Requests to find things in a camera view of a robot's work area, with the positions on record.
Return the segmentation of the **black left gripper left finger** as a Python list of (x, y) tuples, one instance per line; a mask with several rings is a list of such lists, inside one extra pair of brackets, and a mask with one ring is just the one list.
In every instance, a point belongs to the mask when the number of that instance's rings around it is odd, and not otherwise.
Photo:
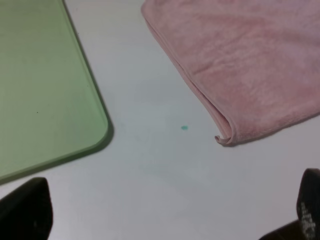
[(0, 200), (2, 240), (47, 240), (53, 226), (48, 181), (35, 177)]

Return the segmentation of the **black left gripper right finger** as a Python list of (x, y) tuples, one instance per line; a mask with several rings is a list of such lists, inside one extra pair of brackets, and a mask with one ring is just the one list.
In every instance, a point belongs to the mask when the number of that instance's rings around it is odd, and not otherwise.
[(320, 238), (320, 170), (304, 171), (296, 202), (298, 219), (262, 236), (261, 240), (318, 240)]

